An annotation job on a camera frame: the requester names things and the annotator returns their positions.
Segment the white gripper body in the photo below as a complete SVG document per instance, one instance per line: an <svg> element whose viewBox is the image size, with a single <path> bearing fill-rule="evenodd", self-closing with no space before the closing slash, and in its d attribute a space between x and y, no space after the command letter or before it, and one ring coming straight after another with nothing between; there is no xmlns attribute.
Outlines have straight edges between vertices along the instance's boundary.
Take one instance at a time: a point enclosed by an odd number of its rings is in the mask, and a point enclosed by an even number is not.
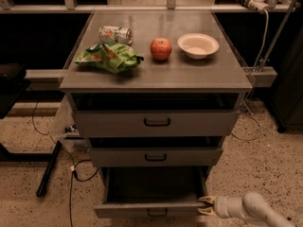
<svg viewBox="0 0 303 227"><path fill-rule="evenodd" d="M220 218L242 218L245 216L242 197L218 196L215 198L213 206Z"/></svg>

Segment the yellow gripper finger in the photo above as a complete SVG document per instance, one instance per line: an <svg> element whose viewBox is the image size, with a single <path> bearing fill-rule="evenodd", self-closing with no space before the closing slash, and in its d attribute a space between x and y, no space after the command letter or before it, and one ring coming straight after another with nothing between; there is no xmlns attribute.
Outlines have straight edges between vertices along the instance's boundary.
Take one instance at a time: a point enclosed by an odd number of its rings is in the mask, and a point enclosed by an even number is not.
<svg viewBox="0 0 303 227"><path fill-rule="evenodd" d="M198 211L204 216L215 216L216 213L212 207L199 208Z"/></svg>
<svg viewBox="0 0 303 227"><path fill-rule="evenodd" d="M216 199L217 199L217 196L203 196L198 199L198 202L203 202L206 204L213 204Z"/></svg>

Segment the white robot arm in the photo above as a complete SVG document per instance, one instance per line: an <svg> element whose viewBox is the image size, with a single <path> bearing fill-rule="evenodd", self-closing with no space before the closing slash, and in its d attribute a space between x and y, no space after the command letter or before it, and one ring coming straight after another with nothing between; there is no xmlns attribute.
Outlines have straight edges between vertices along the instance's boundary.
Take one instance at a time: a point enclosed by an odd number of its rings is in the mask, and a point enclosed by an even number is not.
<svg viewBox="0 0 303 227"><path fill-rule="evenodd" d="M257 192L247 192L239 197L204 196L198 199L198 203L198 211L205 216L238 218L246 223L267 227L295 227Z"/></svg>

